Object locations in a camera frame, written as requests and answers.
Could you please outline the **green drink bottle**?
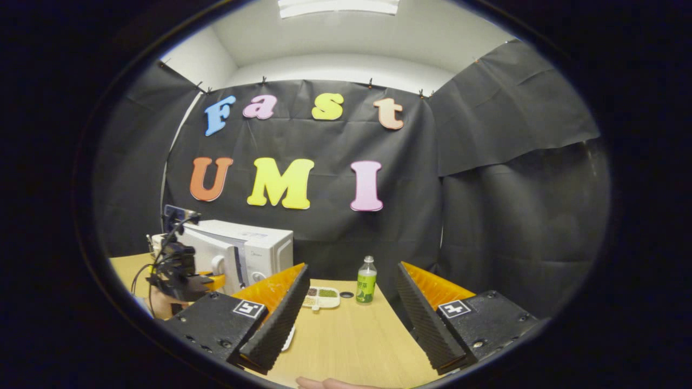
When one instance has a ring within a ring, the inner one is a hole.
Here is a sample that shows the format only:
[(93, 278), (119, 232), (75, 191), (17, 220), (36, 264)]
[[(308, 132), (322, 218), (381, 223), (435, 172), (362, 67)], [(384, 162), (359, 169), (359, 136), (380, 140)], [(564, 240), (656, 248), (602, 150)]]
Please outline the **green drink bottle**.
[(361, 305), (372, 303), (377, 279), (373, 256), (365, 256), (357, 273), (356, 302)]

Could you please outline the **white microwave oven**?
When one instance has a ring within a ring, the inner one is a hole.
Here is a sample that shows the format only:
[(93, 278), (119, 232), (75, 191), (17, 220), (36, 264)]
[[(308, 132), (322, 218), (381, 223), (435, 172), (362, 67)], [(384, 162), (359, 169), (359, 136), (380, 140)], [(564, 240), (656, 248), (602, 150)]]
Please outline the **white microwave oven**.
[(269, 227), (202, 220), (178, 237), (195, 249), (199, 273), (223, 276), (220, 292), (232, 295), (294, 265), (294, 234)]

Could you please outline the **long ceiling light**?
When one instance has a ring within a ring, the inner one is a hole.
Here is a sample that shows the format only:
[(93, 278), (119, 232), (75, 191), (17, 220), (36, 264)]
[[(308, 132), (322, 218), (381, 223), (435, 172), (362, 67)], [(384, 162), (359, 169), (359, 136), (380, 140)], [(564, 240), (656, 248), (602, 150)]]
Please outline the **long ceiling light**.
[(368, 12), (396, 15), (400, 0), (278, 0), (280, 17), (320, 14), (326, 12)]

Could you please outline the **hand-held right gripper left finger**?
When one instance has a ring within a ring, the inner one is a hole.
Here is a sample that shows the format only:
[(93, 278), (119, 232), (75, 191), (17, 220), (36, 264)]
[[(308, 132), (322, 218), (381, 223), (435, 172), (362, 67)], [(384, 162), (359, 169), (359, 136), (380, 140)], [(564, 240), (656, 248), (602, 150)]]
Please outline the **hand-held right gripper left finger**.
[(299, 263), (231, 296), (206, 293), (162, 323), (190, 347), (267, 374), (291, 334), (309, 287), (309, 266)]

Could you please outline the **divided white bean tray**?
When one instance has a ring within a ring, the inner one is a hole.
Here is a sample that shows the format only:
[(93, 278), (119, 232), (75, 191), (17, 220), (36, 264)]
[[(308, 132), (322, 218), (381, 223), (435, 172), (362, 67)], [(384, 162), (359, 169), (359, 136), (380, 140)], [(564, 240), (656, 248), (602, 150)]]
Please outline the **divided white bean tray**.
[(337, 308), (340, 303), (339, 290), (324, 286), (310, 286), (302, 302), (302, 307), (318, 312), (323, 308)]

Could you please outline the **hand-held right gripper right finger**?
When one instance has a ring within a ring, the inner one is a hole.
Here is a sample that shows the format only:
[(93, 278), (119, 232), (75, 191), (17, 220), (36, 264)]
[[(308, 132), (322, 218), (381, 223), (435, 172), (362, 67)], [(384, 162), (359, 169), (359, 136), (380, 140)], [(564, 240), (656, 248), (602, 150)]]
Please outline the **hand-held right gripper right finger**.
[(504, 351), (541, 323), (498, 291), (472, 293), (404, 261), (396, 289), (417, 343), (439, 375)]

